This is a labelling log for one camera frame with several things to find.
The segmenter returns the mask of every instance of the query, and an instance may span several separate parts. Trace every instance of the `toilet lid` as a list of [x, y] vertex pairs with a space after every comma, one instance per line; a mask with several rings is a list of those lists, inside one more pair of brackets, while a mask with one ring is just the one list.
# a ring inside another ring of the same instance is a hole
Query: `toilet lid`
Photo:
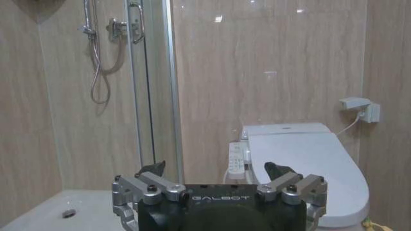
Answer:
[[264, 163], [289, 166], [304, 175], [322, 176], [328, 182], [326, 214], [320, 227], [359, 224], [368, 215], [368, 185], [335, 134], [290, 133], [248, 137], [250, 163], [258, 183], [269, 182]]

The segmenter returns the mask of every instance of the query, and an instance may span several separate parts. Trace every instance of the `bidet control panel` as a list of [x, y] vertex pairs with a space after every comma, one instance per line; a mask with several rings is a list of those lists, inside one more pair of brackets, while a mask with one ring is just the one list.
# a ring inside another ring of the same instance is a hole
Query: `bidet control panel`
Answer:
[[228, 178], [233, 180], [244, 179], [244, 154], [240, 142], [229, 143], [228, 153]]

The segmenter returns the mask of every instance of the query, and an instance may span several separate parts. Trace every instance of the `metal bracket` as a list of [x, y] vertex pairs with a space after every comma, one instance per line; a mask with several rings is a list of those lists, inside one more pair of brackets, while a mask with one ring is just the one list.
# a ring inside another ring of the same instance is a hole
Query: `metal bracket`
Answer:
[[169, 201], [180, 201], [181, 193], [185, 191], [185, 186], [182, 184], [176, 184], [150, 172], [142, 172], [138, 179], [158, 187]]
[[116, 177], [112, 183], [113, 213], [120, 216], [121, 225], [126, 231], [137, 231], [137, 221], [128, 203], [133, 203], [133, 209], [136, 209], [140, 200], [148, 205], [156, 205], [161, 198], [158, 188], [146, 185], [138, 179]]
[[297, 175], [293, 172], [288, 172], [268, 184], [260, 184], [256, 187], [256, 192], [258, 196], [264, 199], [264, 202], [273, 201], [276, 195], [281, 192], [281, 189], [286, 187], [286, 185], [294, 184], [301, 179], [301, 175]]
[[308, 175], [294, 185], [289, 185], [281, 192], [282, 202], [297, 205], [301, 200], [309, 204], [306, 208], [306, 231], [317, 227], [318, 218], [325, 214], [326, 209], [326, 181], [322, 177]]

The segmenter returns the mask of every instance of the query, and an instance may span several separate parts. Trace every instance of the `bathtub drain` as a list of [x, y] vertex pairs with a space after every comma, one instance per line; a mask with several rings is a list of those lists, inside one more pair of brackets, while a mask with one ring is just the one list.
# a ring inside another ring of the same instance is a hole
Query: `bathtub drain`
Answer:
[[74, 209], [68, 209], [61, 213], [61, 217], [64, 219], [70, 218], [76, 215], [76, 210]]

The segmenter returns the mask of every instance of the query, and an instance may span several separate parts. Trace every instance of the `glass shower door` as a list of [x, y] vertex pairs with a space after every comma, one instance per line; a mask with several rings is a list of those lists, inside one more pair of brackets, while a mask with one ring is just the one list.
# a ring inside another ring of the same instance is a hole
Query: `glass shower door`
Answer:
[[138, 155], [165, 160], [164, 177], [182, 181], [169, 0], [124, 0], [134, 83]]

